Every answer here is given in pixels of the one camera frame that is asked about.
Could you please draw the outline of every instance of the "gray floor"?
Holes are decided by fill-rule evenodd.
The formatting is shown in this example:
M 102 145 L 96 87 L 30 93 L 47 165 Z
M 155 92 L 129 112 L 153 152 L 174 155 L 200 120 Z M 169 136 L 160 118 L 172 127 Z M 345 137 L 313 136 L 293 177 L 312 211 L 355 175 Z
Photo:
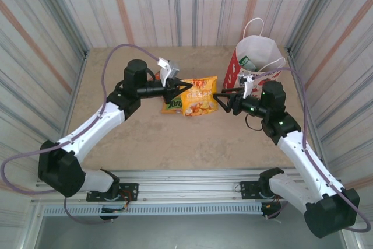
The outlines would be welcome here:
M 277 221 L 258 215 L 128 216 L 91 226 L 48 217 L 36 248 L 341 249 L 344 244 L 339 233 L 313 236 L 302 215 L 288 206 Z

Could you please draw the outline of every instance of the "beige tabletop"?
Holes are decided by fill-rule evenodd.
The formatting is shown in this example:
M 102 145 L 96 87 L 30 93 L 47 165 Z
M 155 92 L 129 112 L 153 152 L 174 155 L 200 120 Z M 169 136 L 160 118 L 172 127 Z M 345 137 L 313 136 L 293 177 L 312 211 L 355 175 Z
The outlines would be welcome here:
M 218 76 L 218 91 L 234 47 L 162 47 L 147 48 L 157 57 L 177 61 L 178 77 Z M 86 121 L 101 105 L 101 71 L 110 48 L 90 51 L 83 74 L 69 131 Z M 123 80 L 128 61 L 143 59 L 154 72 L 156 61 L 132 48 L 117 50 L 105 76 L 108 94 Z M 291 73 L 280 79 L 286 91 L 287 111 L 303 126 L 303 115 Z M 183 117 L 162 114 L 161 98 L 142 100 L 141 107 L 123 124 L 109 132 L 87 155 L 83 167 L 109 170 L 148 169 L 228 169 L 256 167 L 290 167 L 292 162 L 273 144 L 263 131 L 245 125 L 245 113 L 238 116 L 217 112 Z M 249 117 L 254 128 L 260 119 Z

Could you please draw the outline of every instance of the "potato chip bag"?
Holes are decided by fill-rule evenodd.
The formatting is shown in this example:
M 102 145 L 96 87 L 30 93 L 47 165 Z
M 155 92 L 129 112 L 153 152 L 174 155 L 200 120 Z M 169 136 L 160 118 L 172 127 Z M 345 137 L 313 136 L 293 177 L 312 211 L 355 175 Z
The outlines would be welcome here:
M 160 72 L 154 74 L 156 79 L 160 79 Z M 163 103 L 161 113 L 181 113 L 181 98 L 180 95 L 174 97 L 169 104 Z
M 217 110 L 217 102 L 213 97 L 216 93 L 216 76 L 183 81 L 193 86 L 180 94 L 182 115 L 200 116 Z

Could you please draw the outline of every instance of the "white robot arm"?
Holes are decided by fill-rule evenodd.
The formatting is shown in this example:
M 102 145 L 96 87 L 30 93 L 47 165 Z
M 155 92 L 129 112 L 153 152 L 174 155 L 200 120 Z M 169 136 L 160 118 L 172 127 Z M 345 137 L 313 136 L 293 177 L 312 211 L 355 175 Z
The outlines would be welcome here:
M 243 73 L 241 79 L 244 80 L 243 88 L 224 89 L 214 98 L 227 113 L 232 110 L 234 115 L 238 115 L 243 111 L 260 117 L 264 133 L 291 159 L 306 185 L 305 188 L 294 182 L 280 168 L 270 169 L 260 174 L 257 188 L 241 182 L 242 198 L 250 198 L 259 192 L 262 198 L 277 195 L 286 199 L 304 215 L 309 229 L 317 237 L 355 224 L 357 212 L 342 199 L 341 194 L 356 207 L 360 201 L 358 194 L 354 189 L 346 190 L 309 144 L 302 144 L 304 136 L 300 126 L 285 112 L 286 94 L 282 84 L 275 81 L 264 83 L 261 98 L 257 99 L 250 96 L 252 76 Z M 228 102 L 223 102 L 220 97 L 228 98 Z
M 70 142 L 62 148 L 40 154 L 39 178 L 66 197 L 78 191 L 98 191 L 105 193 L 107 199 L 115 198 L 119 187 L 119 179 L 115 175 L 106 170 L 82 169 L 80 165 L 98 141 L 140 107 L 142 98 L 162 96 L 169 103 L 192 87 L 176 78 L 179 71 L 176 63 L 160 58 L 158 65 L 161 67 L 161 79 L 155 80 L 144 61 L 130 61 L 124 70 L 124 80 L 109 94 L 104 110 L 101 107 L 78 129 L 56 143 L 46 141 L 41 146 L 45 149 Z M 153 80 L 147 80 L 147 73 L 152 75 Z

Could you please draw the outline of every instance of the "striped wall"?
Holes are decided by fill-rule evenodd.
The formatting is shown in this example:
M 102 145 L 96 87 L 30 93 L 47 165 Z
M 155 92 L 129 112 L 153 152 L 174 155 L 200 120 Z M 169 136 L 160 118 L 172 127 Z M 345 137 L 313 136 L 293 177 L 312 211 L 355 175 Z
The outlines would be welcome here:
M 89 48 L 236 45 L 261 17 L 264 36 L 284 45 L 312 0 L 59 0 Z M 259 34 L 253 23 L 248 34 Z
M 322 0 L 291 50 L 334 175 L 373 220 L 373 0 Z M 362 234 L 367 248 L 373 235 Z
M 37 150 L 62 134 L 82 65 L 45 0 L 0 0 L 0 161 Z M 6 174 L 22 188 L 36 182 L 37 160 L 9 163 Z M 0 248 L 22 235 L 30 197 L 0 181 Z

